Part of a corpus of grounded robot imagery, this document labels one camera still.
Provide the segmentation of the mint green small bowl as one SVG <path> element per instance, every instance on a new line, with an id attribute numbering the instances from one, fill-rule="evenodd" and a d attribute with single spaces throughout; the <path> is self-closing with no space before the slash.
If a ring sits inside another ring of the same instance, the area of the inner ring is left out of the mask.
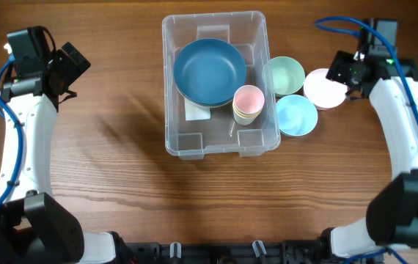
<path id="1" fill-rule="evenodd" d="M 301 64 L 288 56 L 270 59 L 262 70 L 265 84 L 272 84 L 277 97 L 292 95 L 303 87 L 306 74 Z"/>

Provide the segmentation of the yellow cup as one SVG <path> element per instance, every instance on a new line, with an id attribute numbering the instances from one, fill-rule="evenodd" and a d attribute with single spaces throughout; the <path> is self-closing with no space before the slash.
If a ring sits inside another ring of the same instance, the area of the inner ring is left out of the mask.
<path id="1" fill-rule="evenodd" d="M 253 114 L 246 114 L 246 113 L 243 113 L 241 110 L 239 110 L 238 109 L 238 107 L 235 105 L 235 104 L 233 104 L 232 105 L 232 108 L 233 108 L 233 111 L 238 115 L 238 116 L 241 116 L 241 117 L 244 117 L 244 118 L 255 118 L 255 117 L 257 117 L 260 113 L 261 113 L 261 111 L 263 110 L 263 109 L 261 109 L 261 110 L 259 110 L 259 111 L 257 111 L 257 112 L 255 112 L 255 113 L 253 113 Z"/>

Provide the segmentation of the pink small bowl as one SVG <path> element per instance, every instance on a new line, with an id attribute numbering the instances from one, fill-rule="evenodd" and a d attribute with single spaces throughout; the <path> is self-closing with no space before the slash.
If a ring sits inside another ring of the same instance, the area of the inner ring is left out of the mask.
<path id="1" fill-rule="evenodd" d="M 327 68 L 313 70 L 304 80 L 304 96 L 318 110 L 327 110 L 339 106 L 345 100 L 348 87 L 326 78 Z"/>

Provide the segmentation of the cream cup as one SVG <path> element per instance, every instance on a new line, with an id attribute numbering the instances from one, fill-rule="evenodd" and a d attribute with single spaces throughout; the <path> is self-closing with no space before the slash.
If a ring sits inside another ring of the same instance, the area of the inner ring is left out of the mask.
<path id="1" fill-rule="evenodd" d="M 233 117 L 239 125 L 250 125 L 257 118 L 257 115 L 246 116 L 244 114 L 240 114 L 236 110 L 233 110 Z"/>

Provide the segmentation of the pink cup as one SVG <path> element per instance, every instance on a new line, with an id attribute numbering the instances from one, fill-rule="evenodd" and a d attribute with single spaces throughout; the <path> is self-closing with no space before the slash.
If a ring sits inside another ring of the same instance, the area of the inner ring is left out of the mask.
<path id="1" fill-rule="evenodd" d="M 246 116 L 258 114 L 264 107 L 265 96 L 256 86 L 244 85 L 234 94 L 233 105 L 237 111 Z"/>

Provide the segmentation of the light blue small bowl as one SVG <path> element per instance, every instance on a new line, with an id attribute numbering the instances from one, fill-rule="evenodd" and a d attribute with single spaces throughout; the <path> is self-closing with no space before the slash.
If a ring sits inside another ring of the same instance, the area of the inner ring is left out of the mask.
<path id="1" fill-rule="evenodd" d="M 276 102 L 280 132 L 286 136 L 305 136 L 318 123 L 318 110 L 301 95 L 286 95 Z"/>

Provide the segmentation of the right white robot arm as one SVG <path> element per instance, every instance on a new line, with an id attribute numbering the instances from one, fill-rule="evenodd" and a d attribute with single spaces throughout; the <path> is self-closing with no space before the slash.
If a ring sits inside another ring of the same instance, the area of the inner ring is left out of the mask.
<path id="1" fill-rule="evenodd" d="M 356 60 L 337 52 L 327 79 L 358 89 L 375 109 L 389 150 L 392 180 L 352 224 L 324 230 L 329 254 L 350 259 L 392 249 L 418 248 L 418 68 L 412 59 Z"/>

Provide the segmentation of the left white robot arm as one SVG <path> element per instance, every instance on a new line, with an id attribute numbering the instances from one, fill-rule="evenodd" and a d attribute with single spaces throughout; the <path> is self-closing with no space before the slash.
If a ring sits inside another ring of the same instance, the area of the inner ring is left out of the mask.
<path id="1" fill-rule="evenodd" d="M 0 169 L 0 263 L 117 263 L 118 237 L 85 232 L 53 196 L 51 139 L 59 97 L 90 66 L 70 43 L 11 42 L 0 71 L 5 121 Z"/>

